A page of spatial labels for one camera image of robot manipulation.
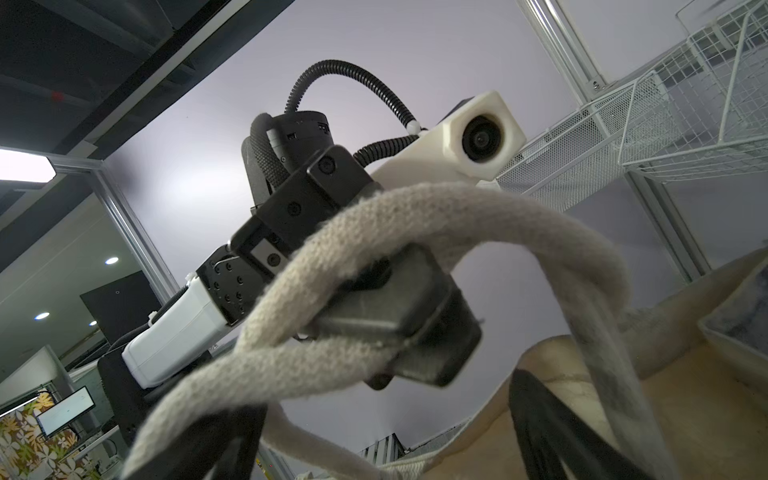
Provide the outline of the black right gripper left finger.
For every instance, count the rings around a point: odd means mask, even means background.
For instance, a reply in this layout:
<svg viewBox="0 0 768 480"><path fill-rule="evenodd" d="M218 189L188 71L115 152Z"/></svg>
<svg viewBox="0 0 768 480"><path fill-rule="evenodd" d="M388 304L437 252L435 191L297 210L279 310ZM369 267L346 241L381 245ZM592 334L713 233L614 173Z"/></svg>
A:
<svg viewBox="0 0 768 480"><path fill-rule="evenodd" d="M267 406L207 415L188 427L127 479L248 479L252 475Z"/></svg>

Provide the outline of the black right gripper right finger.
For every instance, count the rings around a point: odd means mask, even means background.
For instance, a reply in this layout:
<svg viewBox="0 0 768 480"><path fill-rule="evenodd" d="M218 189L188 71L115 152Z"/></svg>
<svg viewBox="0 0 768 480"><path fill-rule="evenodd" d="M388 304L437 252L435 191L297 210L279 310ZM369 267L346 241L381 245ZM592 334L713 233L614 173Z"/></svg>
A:
<svg viewBox="0 0 768 480"><path fill-rule="evenodd" d="M647 479L649 476L557 398L532 373L516 369L509 411L530 479Z"/></svg>

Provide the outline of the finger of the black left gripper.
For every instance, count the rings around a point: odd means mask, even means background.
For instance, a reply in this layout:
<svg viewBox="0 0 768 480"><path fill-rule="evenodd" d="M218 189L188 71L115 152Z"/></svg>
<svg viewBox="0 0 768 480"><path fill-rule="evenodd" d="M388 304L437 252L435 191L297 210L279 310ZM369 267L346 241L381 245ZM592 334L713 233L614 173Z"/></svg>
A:
<svg viewBox="0 0 768 480"><path fill-rule="evenodd" d="M386 387L395 377L445 387L482 337L480 322L453 277L417 244L344 282L301 334L396 347L395 357L366 380L370 387Z"/></svg>

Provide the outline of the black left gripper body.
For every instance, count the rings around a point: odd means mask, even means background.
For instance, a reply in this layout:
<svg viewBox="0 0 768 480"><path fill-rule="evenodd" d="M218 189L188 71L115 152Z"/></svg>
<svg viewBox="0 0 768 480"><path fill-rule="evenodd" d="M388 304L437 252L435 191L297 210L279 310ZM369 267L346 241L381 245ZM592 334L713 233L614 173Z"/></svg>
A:
<svg viewBox="0 0 768 480"><path fill-rule="evenodd" d="M245 319L290 257L323 223L381 190L343 147L315 153L197 269L224 321Z"/></svg>

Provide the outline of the cream canvas grocery bag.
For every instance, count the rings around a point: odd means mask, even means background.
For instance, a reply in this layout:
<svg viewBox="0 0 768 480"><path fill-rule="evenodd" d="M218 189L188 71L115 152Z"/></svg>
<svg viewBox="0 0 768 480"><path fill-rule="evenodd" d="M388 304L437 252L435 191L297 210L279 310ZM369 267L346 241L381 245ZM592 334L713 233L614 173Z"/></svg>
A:
<svg viewBox="0 0 768 480"><path fill-rule="evenodd" d="M288 344L335 288L364 264L414 242L441 272L475 248L508 243L537 260L534 284L504 301L490 343L451 389L471 417L442 449L376 467L322 437L351 432L357 415L309 429L281 406L348 389L404 349L347 337ZM461 184L378 194L327 222L260 297L231 354L175 387L149 415L123 473L150 477L207 415L264 404L263 442L337 479L521 479L522 398L512 372L531 373L601 439L655 479L767 475L767 252L755 250L647 309L629 305L626 267L608 242L540 203ZM512 307L520 301L520 309Z"/></svg>

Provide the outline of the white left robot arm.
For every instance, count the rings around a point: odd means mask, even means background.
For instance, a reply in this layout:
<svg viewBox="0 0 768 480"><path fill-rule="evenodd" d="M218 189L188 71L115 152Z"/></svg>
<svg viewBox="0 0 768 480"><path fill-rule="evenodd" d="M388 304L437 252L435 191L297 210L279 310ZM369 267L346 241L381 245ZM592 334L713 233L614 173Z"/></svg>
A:
<svg viewBox="0 0 768 480"><path fill-rule="evenodd" d="M289 257L321 224L378 191L377 183L332 138L316 111L259 115L244 150L272 195L144 326L112 343L99 360L105 394L125 442L183 377L207 363L210 348L242 323ZM481 339L481 327L435 255L409 244L344 281L302 333L342 336L403 352L368 382L394 377L446 386Z"/></svg>

